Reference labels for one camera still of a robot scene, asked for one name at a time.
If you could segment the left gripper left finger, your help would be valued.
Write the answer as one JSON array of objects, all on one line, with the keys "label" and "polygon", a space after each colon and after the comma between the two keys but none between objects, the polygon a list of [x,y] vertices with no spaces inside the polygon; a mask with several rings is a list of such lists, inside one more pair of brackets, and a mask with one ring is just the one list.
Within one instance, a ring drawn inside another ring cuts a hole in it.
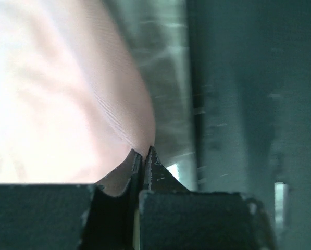
[{"label": "left gripper left finger", "polygon": [[97,187],[111,197],[121,196],[129,188],[133,175],[139,172],[141,163],[141,155],[132,149],[121,164],[96,182]]}]

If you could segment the pink printed t shirt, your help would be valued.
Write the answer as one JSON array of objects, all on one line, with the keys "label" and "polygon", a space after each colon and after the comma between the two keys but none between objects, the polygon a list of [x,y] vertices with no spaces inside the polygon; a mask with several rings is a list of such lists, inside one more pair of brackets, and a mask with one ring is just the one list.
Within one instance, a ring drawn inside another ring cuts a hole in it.
[{"label": "pink printed t shirt", "polygon": [[155,142],[102,1],[0,1],[0,183],[93,183]]}]

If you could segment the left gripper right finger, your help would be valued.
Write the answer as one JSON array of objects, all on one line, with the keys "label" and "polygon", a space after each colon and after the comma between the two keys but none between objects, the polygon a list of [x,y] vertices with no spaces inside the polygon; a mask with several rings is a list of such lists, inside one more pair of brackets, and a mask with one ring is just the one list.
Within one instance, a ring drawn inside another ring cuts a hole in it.
[{"label": "left gripper right finger", "polygon": [[145,161],[143,189],[159,192],[189,192],[161,163],[156,149],[152,146]]}]

